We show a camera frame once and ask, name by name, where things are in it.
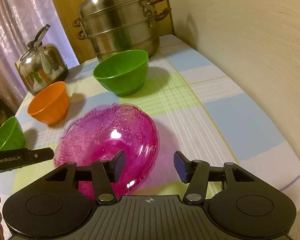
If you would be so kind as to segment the green plastic bowl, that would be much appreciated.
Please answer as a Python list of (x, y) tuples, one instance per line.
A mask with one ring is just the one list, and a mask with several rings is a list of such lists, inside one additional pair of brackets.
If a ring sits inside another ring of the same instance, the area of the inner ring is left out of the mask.
[(23, 130), (15, 116), (7, 119), (0, 127), (0, 151), (24, 148)]
[(93, 77), (117, 96), (128, 96), (139, 91), (148, 71), (148, 53), (132, 49), (112, 55), (93, 70)]

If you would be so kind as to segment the large pink glass plate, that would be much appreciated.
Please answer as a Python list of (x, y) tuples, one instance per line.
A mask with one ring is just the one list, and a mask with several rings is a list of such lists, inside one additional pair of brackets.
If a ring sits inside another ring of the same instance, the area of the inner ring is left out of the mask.
[(89, 166), (111, 160), (124, 151), (126, 164), (111, 187), (116, 197), (136, 190), (148, 177), (159, 152), (159, 133), (154, 121), (130, 104), (101, 105), (72, 122), (55, 150), (54, 166), (73, 161)]

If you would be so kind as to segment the checkered pastel tablecloth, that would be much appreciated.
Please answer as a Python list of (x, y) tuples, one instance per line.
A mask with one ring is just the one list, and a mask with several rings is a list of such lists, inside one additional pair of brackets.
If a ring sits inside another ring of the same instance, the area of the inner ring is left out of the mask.
[(300, 210), (300, 160), (266, 113), (232, 79), (173, 35), (160, 39), (149, 60), (143, 88), (120, 98), (93, 77), (97, 59), (69, 70), (67, 117), (49, 127), (27, 113), (27, 94), (17, 111), (28, 148), (56, 148), (70, 124), (99, 105), (138, 106), (155, 122), (160, 137), (156, 165), (137, 195), (183, 194), (173, 154), (212, 166), (231, 161), (285, 193)]

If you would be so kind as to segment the orange plastic bowl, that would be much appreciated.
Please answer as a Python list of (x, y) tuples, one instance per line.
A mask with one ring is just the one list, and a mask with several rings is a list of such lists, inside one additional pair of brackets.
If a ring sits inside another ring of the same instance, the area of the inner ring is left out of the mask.
[(41, 90), (32, 99), (27, 113), (39, 122), (52, 126), (66, 117), (69, 103), (66, 83), (58, 81)]

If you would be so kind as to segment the stainless steel kettle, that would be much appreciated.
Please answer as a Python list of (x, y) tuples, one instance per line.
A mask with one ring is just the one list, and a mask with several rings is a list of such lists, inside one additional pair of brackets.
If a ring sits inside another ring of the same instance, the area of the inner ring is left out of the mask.
[(21, 80), (33, 96), (52, 83), (64, 81), (68, 75), (58, 48), (52, 43), (42, 43), (49, 28), (49, 24), (43, 26), (27, 44), (28, 50), (20, 57), (17, 67)]

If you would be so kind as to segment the lilac curtain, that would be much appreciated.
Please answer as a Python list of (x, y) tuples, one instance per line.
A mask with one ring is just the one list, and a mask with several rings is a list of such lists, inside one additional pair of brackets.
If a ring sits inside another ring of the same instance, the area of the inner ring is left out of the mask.
[(14, 112), (27, 94), (15, 63), (46, 24), (50, 29), (43, 42), (57, 46), (68, 68), (77, 66), (52, 0), (0, 0), (0, 98)]

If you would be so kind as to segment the stainless steel steamer pot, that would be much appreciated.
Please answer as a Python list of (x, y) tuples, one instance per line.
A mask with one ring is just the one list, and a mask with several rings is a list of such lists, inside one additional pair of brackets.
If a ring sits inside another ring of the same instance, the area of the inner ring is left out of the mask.
[(88, 40), (96, 57), (108, 57), (131, 49), (155, 54), (160, 45), (159, 21), (171, 12), (161, 13), (155, 5), (164, 0), (85, 0), (72, 25), (80, 27), (79, 40)]

